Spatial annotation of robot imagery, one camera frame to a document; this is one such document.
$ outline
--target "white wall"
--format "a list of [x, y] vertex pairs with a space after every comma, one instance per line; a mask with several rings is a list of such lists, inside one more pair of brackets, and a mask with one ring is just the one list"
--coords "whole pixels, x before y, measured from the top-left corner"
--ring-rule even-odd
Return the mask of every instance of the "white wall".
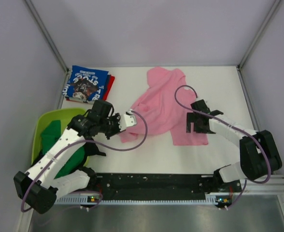
[[259, 123], [276, 140], [284, 172], [284, 1], [243, 74]]
[[64, 74], [22, 0], [0, 0], [0, 232], [19, 217], [13, 176], [30, 165], [38, 117], [54, 109]]
[[32, 0], [67, 65], [237, 65], [274, 0]]

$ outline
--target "pink shirt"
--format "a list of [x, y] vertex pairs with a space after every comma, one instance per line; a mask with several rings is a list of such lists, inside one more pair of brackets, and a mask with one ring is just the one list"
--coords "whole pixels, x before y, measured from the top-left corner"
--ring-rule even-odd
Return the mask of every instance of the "pink shirt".
[[[131, 109], [140, 113], [146, 120], [148, 134], [157, 135], [171, 132], [174, 145], [207, 145], [207, 135], [195, 132], [186, 133], [186, 113], [174, 99], [177, 87], [186, 85], [185, 75], [179, 69], [172, 71], [155, 67], [147, 72], [148, 90], [137, 99]], [[190, 89], [180, 89], [177, 99], [190, 108], [196, 100]], [[137, 116], [137, 125], [119, 134], [123, 143], [136, 140], [138, 134], [145, 134], [143, 121]]]

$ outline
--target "cable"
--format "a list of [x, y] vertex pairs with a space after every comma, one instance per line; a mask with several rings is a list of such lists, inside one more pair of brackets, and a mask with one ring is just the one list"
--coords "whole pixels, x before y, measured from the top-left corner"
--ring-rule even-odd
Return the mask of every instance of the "cable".
[[133, 111], [133, 110], [132, 110], [132, 112], [133, 112], [134, 114], [136, 114], [137, 116], [139, 116], [139, 117], [142, 119], [142, 121], [143, 121], [143, 123], [144, 123], [144, 125], [145, 125], [145, 135], [144, 135], [142, 141], [141, 141], [138, 145], [136, 145], [136, 146], [134, 146], [134, 147], [132, 147], [132, 148], [118, 149], [118, 148], [110, 147], [110, 146], [105, 145], [105, 144], [103, 144], [103, 143], [101, 143], [101, 142], [97, 142], [97, 141], [93, 141], [93, 140], [81, 140], [81, 141], [74, 142], [74, 143], [72, 143], [72, 144], [70, 144], [70, 145], [64, 147], [63, 149], [61, 149], [61, 150], [53, 157], [52, 160], [50, 160], [50, 161], [48, 162], [48, 164], [39, 172], [39, 174], [38, 174], [38, 175], [34, 178], [34, 180], [31, 182], [31, 184], [29, 185], [29, 187], [28, 187], [28, 189], [26, 190], [25, 195], [24, 195], [24, 197], [23, 197], [23, 199], [22, 199], [21, 211], [22, 211], [23, 213], [25, 213], [25, 212], [29, 211], [30, 209], [32, 209], [31, 207], [28, 208], [28, 209], [24, 209], [24, 205], [25, 205], [25, 203], [26, 203], [26, 198], [27, 198], [27, 196], [28, 196], [28, 194], [29, 194], [29, 192], [30, 192], [31, 187], [39, 180], [40, 176], [41, 176], [41, 175], [47, 170], [47, 168], [54, 162], [53, 160], [57, 159], [57, 157], [58, 157], [61, 153], [63, 153], [65, 150], [67, 150], [68, 148], [70, 148], [70, 147], [72, 147], [72, 146], [74, 146], [74, 145], [80, 144], [80, 143], [94, 143], [94, 144], [98, 144], [98, 145], [101, 145], [101, 146], [103, 146], [103, 147], [106, 147], [106, 148], [108, 148], [108, 149], [110, 149], [110, 150], [113, 150], [113, 151], [131, 151], [131, 150], [134, 150], [134, 149], [138, 148], [139, 146], [141, 146], [141, 145], [144, 143], [144, 141], [146, 140], [146, 137], [147, 137], [147, 133], [148, 133], [147, 123], [146, 123], [145, 119], [142, 117], [142, 115], [140, 115], [138, 112]]
[[245, 179], [244, 186], [243, 186], [242, 190], [240, 191], [239, 195], [238, 195], [237, 198], [231, 203], [231, 205], [225, 207], [226, 210], [229, 210], [232, 206], [234, 206], [234, 205], [236, 204], [236, 202], [239, 201], [239, 199], [241, 198], [241, 196], [243, 195], [243, 193], [244, 193], [244, 191], [245, 191], [246, 185], [247, 185], [247, 180]]
[[269, 181], [270, 177], [271, 177], [271, 166], [270, 166], [270, 162], [269, 162], [269, 160], [268, 160], [267, 154], [265, 153], [265, 151], [263, 150], [262, 146], [261, 146], [260, 143], [257, 141], [257, 139], [256, 139], [255, 137], [253, 137], [252, 135], [250, 135], [249, 133], [247, 133], [247, 132], [245, 132], [245, 131], [243, 131], [243, 130], [241, 130], [241, 129], [239, 129], [239, 128], [233, 126], [233, 125], [230, 125], [229, 123], [225, 122], [224, 120], [222, 120], [222, 119], [220, 119], [220, 118], [217, 118], [217, 117], [215, 117], [215, 116], [206, 114], [206, 113], [201, 112], [201, 111], [198, 111], [198, 110], [191, 109], [191, 108], [186, 107], [186, 106], [184, 106], [183, 104], [181, 104], [181, 103], [177, 100], [176, 94], [177, 94], [177, 91], [178, 91], [180, 88], [182, 88], [182, 87], [188, 87], [188, 88], [190, 88], [191, 90], [193, 90], [193, 91], [196, 93], [196, 91], [195, 91], [191, 86], [183, 85], [183, 86], [178, 87], [178, 88], [176, 89], [175, 93], [174, 93], [174, 98], [175, 98], [176, 102], [177, 102], [181, 107], [183, 107], [183, 108], [185, 108], [185, 109], [187, 109], [187, 110], [190, 110], [190, 111], [192, 111], [192, 112], [194, 112], [194, 113], [197, 113], [197, 114], [200, 114], [200, 115], [209, 117], [209, 118], [214, 118], [214, 119], [216, 119], [217, 121], [219, 121], [219, 122], [225, 124], [226, 126], [231, 127], [232, 129], [234, 129], [234, 130], [236, 130], [236, 131], [238, 131], [238, 132], [241, 132], [242, 134], [246, 135], [247, 137], [251, 138], [251, 139], [254, 141], [254, 143], [256, 144], [256, 146], [260, 149], [261, 154], [262, 154], [262, 156], [263, 156], [263, 158], [264, 158], [264, 160], [265, 160], [265, 162], [266, 162], [267, 170], [268, 170], [268, 175], [267, 175], [266, 179], [263, 180], [263, 181], [255, 181], [255, 180], [251, 180], [251, 181], [254, 182], [254, 183], [256, 183], [256, 184], [265, 184], [265, 183], [267, 183], [267, 182]]
[[229, 186], [229, 190], [230, 190], [229, 198], [232, 199], [232, 197], [233, 197], [233, 188], [232, 188], [231, 185]]
[[[99, 200], [97, 201], [97, 203], [96, 203], [95, 205], [91, 205], [92, 207], [89, 208], [89, 209], [87, 210], [87, 212], [88, 212], [89, 210], [92, 210], [92, 209], [96, 208], [96, 207], [100, 204], [100, 202], [102, 201], [102, 199], [103, 199], [103, 195], [102, 195], [100, 192], [95, 192], [95, 191], [79, 191], [79, 192], [73, 192], [72, 194], [81, 194], [81, 193], [95, 193], [95, 194], [98, 194], [98, 195], [99, 195]], [[57, 217], [59, 217], [60, 215], [62, 215], [65, 211], [67, 211], [67, 210], [69, 210], [69, 209], [74, 209], [74, 208], [80, 208], [80, 209], [82, 209], [82, 208], [84, 208], [84, 207], [83, 207], [83, 206], [80, 206], [80, 205], [69, 206], [69, 207], [67, 207], [67, 208], [65, 208], [65, 209], [63, 209], [63, 210], [61, 210], [61, 211], [59, 211], [56, 215], [54, 215], [54, 217], [48, 219], [45, 223], [40, 224], [40, 223], [37, 221], [37, 225], [40, 226], [40, 227], [43, 227], [43, 226], [49, 224], [49, 223], [50, 223], [52, 220], [54, 220], [55, 218], [57, 218]]]

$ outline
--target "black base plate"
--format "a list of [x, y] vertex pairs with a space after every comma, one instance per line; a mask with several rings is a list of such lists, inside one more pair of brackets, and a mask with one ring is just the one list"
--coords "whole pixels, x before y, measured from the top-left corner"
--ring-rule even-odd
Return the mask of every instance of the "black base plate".
[[216, 188], [212, 176], [199, 174], [98, 173], [97, 186], [104, 200], [177, 201], [205, 200], [210, 192], [240, 192], [239, 181]]

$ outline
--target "metal floor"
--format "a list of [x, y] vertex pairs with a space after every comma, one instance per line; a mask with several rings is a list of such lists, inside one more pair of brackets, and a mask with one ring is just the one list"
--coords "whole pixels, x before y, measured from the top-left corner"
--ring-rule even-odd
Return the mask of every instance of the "metal floor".
[[276, 196], [243, 196], [229, 211], [215, 206], [99, 206], [87, 213], [54, 206], [34, 213], [28, 232], [284, 232], [284, 217]]

